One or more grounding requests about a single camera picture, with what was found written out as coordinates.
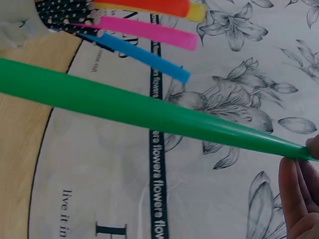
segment blue plastic strip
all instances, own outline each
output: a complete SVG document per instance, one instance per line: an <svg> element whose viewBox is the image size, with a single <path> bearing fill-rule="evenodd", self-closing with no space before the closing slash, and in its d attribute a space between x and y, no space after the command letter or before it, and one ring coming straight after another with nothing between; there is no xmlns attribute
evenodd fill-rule
<svg viewBox="0 0 319 239"><path fill-rule="evenodd" d="M184 84L187 83L190 77L190 73L183 68L180 68L150 52L147 52L137 46L131 45L130 43L125 42L117 37L111 36L107 33L104 33L102 37L96 37L82 33L79 35L91 41L94 41L101 46L104 45L105 47L112 48L116 51L131 56L155 69L158 69L160 72L183 82Z"/></svg>

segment pink plastic strip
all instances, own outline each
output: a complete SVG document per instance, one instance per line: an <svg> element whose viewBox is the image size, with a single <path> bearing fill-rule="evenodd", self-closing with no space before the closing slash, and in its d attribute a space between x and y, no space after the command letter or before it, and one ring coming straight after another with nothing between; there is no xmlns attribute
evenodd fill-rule
<svg viewBox="0 0 319 239"><path fill-rule="evenodd" d="M167 43L190 51L194 51L197 47L197 35L193 33L136 20L103 16L98 25L76 25L144 37L152 41Z"/></svg>

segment green plastic strip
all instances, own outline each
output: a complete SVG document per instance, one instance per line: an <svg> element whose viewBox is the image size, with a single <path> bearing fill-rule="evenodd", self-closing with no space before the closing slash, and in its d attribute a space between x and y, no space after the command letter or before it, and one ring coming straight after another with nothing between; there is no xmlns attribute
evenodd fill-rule
<svg viewBox="0 0 319 239"><path fill-rule="evenodd" d="M314 160L304 146L157 99L5 59L0 69L0 92L9 95L151 130Z"/></svg>

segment yellow plastic strip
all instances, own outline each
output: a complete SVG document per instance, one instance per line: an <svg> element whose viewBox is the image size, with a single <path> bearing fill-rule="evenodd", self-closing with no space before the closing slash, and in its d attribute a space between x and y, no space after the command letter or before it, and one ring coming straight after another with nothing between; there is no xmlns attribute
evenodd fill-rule
<svg viewBox="0 0 319 239"><path fill-rule="evenodd" d="M191 3L187 16L189 21L202 22L206 17L206 7L204 4Z"/></svg>
<svg viewBox="0 0 319 239"><path fill-rule="evenodd" d="M109 8L109 9L119 9L125 11L140 11L140 12L150 12L153 14L163 14L162 12L146 10L143 8L137 7L130 7L130 6L123 6L123 5L116 5L116 4L109 4L109 3L101 3L101 2L94 2L96 8ZM189 12L185 17L187 20L195 21L195 22L202 22L205 19L206 15L206 8L205 5L199 3L191 3Z"/></svg>

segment wooden table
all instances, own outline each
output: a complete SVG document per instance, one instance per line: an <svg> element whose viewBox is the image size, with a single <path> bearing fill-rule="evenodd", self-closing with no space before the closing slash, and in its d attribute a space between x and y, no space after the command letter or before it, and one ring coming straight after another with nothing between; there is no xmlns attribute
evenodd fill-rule
<svg viewBox="0 0 319 239"><path fill-rule="evenodd" d="M80 40L49 34L0 57L66 72ZM51 107L0 94L0 238L26 239L34 166Z"/></svg>

